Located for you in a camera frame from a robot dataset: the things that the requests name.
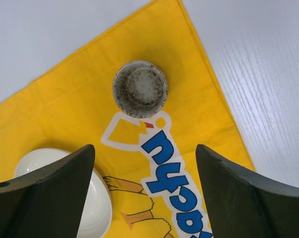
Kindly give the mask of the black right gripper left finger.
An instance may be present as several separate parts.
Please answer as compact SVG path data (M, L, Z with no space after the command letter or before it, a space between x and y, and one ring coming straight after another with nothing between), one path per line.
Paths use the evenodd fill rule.
M95 148L88 144L0 182L0 238L75 238L94 161Z

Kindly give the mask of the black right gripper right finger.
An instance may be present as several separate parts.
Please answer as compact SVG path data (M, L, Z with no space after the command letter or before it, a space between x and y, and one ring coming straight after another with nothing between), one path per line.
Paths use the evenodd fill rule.
M209 147L196 161L216 238L299 238L299 188L238 165Z

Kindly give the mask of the white round plate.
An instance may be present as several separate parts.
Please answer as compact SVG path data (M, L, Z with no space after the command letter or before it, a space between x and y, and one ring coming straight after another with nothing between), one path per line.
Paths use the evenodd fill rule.
M68 151L54 148L33 150L20 159L14 177L30 173L69 154ZM109 190L98 171L93 170L77 237L104 237L112 222L112 215L113 209Z

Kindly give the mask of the yellow Pikachu placemat cloth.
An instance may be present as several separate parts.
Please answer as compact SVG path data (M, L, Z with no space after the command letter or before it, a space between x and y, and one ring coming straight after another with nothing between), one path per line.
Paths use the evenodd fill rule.
M148 119L122 113L112 94L134 60L158 66L169 85ZM253 164L181 1L152 1L0 104L0 182L34 149L86 144L110 190L107 238L212 237L196 146Z

